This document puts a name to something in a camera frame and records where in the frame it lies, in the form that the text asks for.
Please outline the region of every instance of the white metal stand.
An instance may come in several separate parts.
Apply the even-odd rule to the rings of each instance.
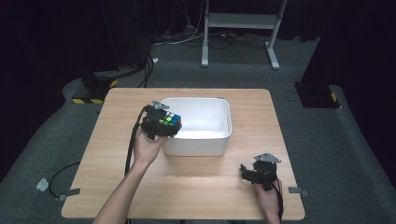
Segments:
[[[209,0],[206,0],[205,7],[205,33],[202,46],[202,67],[209,65],[208,32],[209,27],[228,27],[228,28],[249,28],[249,29],[268,29],[273,30],[269,42],[265,42],[268,56],[274,70],[279,69],[274,53],[274,43],[277,31],[282,22],[283,12],[288,0],[282,0],[280,9],[276,15],[259,14],[236,14],[236,13],[209,13]]]

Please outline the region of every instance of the human arm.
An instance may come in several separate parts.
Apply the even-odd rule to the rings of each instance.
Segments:
[[[280,180],[274,181],[273,185],[279,190],[279,192],[282,192]],[[280,219],[278,215],[279,204],[278,204],[276,190],[272,188],[270,190],[265,191],[262,188],[262,184],[254,184],[254,187],[257,190],[260,209],[262,210],[262,214],[264,215],[267,223],[268,224],[280,223]]]
[[[93,223],[125,223],[132,199],[149,166],[157,158],[167,137],[150,140],[138,129],[134,143],[134,163],[127,175],[107,199]]]

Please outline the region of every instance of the human hand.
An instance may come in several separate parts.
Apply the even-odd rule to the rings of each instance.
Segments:
[[[168,139],[167,136],[158,136],[154,140],[147,137],[147,134],[139,128],[136,131],[134,140],[134,163],[143,162],[146,165],[152,164],[158,156],[161,145]]]
[[[273,185],[276,189],[282,194],[282,185],[281,181],[278,179],[273,182]],[[254,184],[254,187],[257,190],[257,196],[259,198],[260,209],[264,214],[265,219],[269,224],[272,223],[280,223],[279,219],[279,204],[278,198],[276,195],[276,190],[274,188],[265,191],[262,188],[262,184]]]

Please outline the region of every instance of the white plastic bin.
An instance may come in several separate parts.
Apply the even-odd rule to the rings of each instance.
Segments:
[[[166,98],[168,111],[181,116],[182,128],[163,144],[168,156],[221,156],[232,132],[228,102],[222,98]]]

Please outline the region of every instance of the gray carpet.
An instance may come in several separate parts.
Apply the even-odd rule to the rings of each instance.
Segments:
[[[293,82],[301,80],[317,43],[277,40],[278,71],[272,70],[262,42],[210,49],[207,68],[200,65],[201,48],[156,46],[150,55],[159,61],[148,87],[268,89],[297,184],[309,191],[303,197],[306,216],[296,223],[396,223],[395,189],[365,142],[341,88],[331,86],[340,109],[303,108],[300,103]],[[141,71],[120,78],[118,88],[137,87],[143,75]],[[92,222],[63,218],[63,202],[35,188],[41,178],[50,180],[61,168],[80,161],[88,144],[102,106],[71,102],[79,82],[64,87],[67,102],[36,132],[1,183],[0,223]],[[68,190],[76,170],[61,173],[54,191]]]

